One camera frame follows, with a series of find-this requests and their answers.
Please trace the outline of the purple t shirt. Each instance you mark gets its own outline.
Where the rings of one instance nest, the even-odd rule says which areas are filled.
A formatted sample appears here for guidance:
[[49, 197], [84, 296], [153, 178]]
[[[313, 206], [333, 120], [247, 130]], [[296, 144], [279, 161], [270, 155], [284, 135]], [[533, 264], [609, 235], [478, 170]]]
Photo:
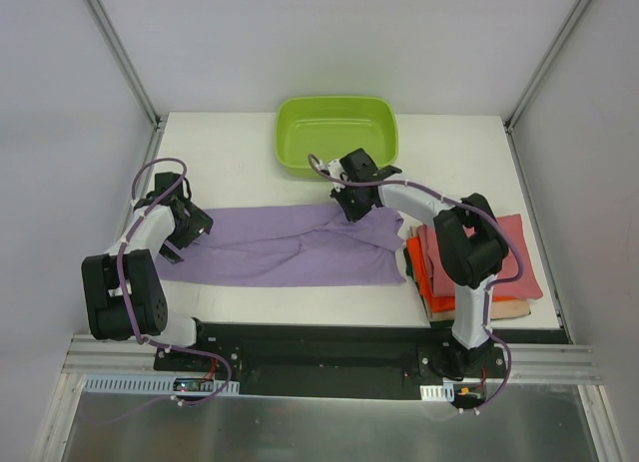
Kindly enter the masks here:
[[211, 209], [214, 224], [156, 260], [163, 280], [233, 287], [390, 285], [404, 281], [396, 252], [402, 216], [374, 209], [357, 223], [339, 205]]

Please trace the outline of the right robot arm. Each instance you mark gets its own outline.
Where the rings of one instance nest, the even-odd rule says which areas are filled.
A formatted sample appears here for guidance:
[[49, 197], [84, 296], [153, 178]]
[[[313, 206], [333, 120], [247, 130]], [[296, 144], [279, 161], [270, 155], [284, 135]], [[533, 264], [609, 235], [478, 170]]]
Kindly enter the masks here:
[[509, 254], [487, 199], [480, 194], [448, 198], [408, 180], [394, 166], [378, 167], [363, 149], [328, 164], [314, 157], [309, 162], [333, 183], [330, 196], [348, 221], [355, 223], [374, 208], [390, 208], [434, 232], [441, 266], [454, 285], [455, 317], [450, 341], [429, 358], [428, 366], [456, 381], [480, 370], [494, 345], [493, 286]]

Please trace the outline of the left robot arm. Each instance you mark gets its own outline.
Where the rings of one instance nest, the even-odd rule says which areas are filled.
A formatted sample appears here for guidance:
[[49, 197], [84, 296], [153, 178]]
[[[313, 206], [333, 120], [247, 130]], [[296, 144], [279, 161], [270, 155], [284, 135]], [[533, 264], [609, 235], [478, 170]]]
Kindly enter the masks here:
[[106, 252], [81, 264], [89, 328], [98, 340], [140, 339], [178, 346], [188, 370], [204, 369], [210, 345], [192, 317], [170, 311], [156, 262], [180, 264], [180, 249], [211, 232], [213, 219], [191, 201], [185, 177], [155, 175], [154, 189], [134, 203], [134, 219]]

